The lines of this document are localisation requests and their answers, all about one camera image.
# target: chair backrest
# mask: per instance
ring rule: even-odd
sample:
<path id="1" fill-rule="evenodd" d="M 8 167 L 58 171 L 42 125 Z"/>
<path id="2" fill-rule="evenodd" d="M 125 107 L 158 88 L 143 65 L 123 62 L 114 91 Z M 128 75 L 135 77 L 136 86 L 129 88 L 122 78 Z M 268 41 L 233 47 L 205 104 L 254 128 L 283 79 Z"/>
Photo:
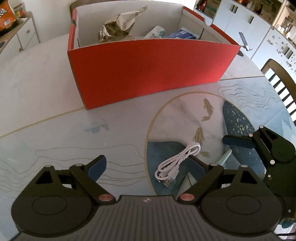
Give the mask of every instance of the chair backrest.
<path id="1" fill-rule="evenodd" d="M 109 1 L 119 1 L 119 0 L 77 0 L 70 4 L 71 19 L 72 19 L 73 10 L 79 6 L 98 3 L 98 2 L 109 2 Z"/>
<path id="2" fill-rule="evenodd" d="M 296 126 L 296 114 L 293 115 L 296 112 L 296 84 L 294 80 L 288 72 L 273 59 L 269 59 L 261 71 L 267 76 L 269 82 L 280 96 Z"/>

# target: crumpled snack bag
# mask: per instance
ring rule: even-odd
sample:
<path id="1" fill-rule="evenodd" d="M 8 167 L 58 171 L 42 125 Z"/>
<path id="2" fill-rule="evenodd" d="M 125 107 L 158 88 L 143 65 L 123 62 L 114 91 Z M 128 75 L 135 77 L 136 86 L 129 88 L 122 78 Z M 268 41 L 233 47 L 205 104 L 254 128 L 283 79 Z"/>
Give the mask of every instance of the crumpled snack bag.
<path id="1" fill-rule="evenodd" d="M 99 32 L 99 42 L 124 39 L 130 33 L 138 17 L 146 10 L 147 6 L 144 6 L 139 11 L 121 13 L 105 22 Z"/>

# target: barcode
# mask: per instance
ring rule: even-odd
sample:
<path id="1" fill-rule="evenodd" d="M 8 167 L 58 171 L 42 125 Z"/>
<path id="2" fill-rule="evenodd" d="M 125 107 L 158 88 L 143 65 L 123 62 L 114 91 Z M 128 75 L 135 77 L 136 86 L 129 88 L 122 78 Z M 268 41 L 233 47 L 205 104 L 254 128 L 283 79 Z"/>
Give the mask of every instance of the barcode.
<path id="1" fill-rule="evenodd" d="M 8 25 L 10 23 L 10 19 L 8 19 L 5 23 L 4 26 Z"/>

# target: ribbed gray panel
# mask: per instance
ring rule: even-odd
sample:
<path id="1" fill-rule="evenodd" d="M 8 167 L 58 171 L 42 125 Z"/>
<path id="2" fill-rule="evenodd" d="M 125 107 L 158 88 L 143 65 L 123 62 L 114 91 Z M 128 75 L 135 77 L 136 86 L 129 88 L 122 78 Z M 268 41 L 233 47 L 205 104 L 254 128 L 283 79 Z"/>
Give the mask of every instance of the ribbed gray panel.
<path id="1" fill-rule="evenodd" d="M 114 205 L 100 207 L 87 225 L 71 234 L 56 238 L 40 238 L 21 233 L 13 239 L 13 241 L 43 240 L 278 241 L 280 239 L 273 233 L 251 238 L 224 234 L 205 222 L 194 206 L 179 204 L 172 196 L 123 196 Z"/>

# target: blue package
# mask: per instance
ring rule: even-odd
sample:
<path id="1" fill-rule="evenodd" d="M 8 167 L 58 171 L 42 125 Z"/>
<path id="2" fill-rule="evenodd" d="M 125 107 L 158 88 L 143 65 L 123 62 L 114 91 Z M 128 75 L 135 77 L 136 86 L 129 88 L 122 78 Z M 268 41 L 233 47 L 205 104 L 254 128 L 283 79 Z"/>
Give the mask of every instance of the blue package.
<path id="1" fill-rule="evenodd" d="M 164 36 L 163 38 L 165 39 L 175 39 L 175 38 L 179 38 L 179 39 L 196 39 L 196 36 L 194 36 L 193 34 L 185 31 L 185 30 L 178 30 L 176 32 L 173 32 L 167 36 Z"/>

